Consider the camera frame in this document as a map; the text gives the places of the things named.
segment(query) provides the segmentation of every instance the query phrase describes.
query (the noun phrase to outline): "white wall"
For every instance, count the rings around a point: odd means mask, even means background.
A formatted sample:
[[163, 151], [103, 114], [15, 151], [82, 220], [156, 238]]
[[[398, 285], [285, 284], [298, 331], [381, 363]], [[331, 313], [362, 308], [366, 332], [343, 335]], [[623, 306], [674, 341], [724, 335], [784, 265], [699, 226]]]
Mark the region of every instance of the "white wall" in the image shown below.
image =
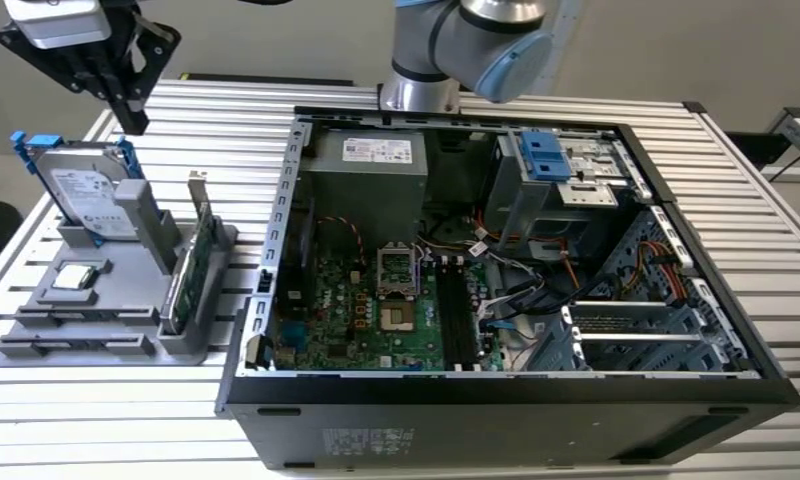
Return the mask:
[[800, 106], [800, 0], [587, 0], [554, 93], [698, 100], [765, 129]]
[[[701, 100], [728, 128], [761, 129], [800, 105], [800, 0], [583, 0], [555, 94]], [[184, 42], [184, 71], [383, 80], [391, 0], [154, 0]], [[0, 0], [0, 25], [6, 21]], [[102, 104], [63, 90], [0, 46], [0, 152], [19, 128], [80, 136]]]
[[[184, 36], [167, 77], [182, 72], [319, 77], [375, 85], [390, 71], [394, 2], [154, 0], [146, 16]], [[0, 0], [0, 26], [7, 21]], [[83, 136], [103, 104], [70, 93], [0, 46], [0, 152], [18, 129]]]

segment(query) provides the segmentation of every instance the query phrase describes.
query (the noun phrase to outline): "gray robot arm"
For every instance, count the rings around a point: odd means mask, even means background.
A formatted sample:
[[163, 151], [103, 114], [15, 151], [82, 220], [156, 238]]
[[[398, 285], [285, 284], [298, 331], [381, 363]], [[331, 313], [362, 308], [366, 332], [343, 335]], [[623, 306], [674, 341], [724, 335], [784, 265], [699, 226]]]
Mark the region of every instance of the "gray robot arm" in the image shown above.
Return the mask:
[[551, 51], [542, 0], [397, 0], [389, 110], [458, 112], [459, 84], [495, 103], [531, 86]]
[[[240, 0], [281, 5], [291, 0]], [[139, 0], [4, 0], [0, 43], [75, 93], [107, 101], [126, 133], [148, 127], [144, 106], [180, 33], [142, 15]], [[509, 102], [551, 49], [543, 0], [395, 0], [393, 75], [381, 108], [459, 112], [459, 86]], [[136, 70], [132, 52], [146, 59]]]

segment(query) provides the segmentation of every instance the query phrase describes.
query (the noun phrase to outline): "ram slot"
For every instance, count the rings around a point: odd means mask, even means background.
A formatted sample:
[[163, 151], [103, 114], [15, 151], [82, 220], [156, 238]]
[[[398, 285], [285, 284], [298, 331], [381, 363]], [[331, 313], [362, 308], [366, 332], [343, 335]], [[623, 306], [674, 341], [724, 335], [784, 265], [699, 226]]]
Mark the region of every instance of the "ram slot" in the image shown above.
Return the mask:
[[463, 370], [471, 370], [478, 355], [462, 265], [449, 263], [437, 268], [437, 297], [446, 368], [457, 368], [457, 365], [461, 365]]

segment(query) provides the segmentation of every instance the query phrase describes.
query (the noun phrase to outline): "blue drive bay latch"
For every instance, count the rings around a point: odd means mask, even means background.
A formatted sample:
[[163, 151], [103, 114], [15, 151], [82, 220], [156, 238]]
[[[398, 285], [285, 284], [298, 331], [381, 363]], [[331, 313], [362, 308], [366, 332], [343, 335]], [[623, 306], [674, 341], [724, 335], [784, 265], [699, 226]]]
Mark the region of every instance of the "blue drive bay latch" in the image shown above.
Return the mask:
[[570, 179], [573, 167], [554, 133], [522, 132], [519, 148], [534, 180], [563, 182]]

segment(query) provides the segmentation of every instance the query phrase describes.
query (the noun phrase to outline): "power supply label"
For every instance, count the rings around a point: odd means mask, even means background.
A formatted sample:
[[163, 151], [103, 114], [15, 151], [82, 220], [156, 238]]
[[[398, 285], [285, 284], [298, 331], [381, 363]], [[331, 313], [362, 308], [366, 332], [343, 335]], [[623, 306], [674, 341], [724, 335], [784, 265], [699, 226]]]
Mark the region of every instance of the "power supply label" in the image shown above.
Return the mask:
[[413, 163], [410, 140], [349, 138], [345, 140], [346, 162]]
[[55, 168], [51, 170], [59, 192], [83, 226], [104, 238], [136, 238], [134, 224], [124, 209], [116, 205], [115, 187], [110, 178], [92, 170]]

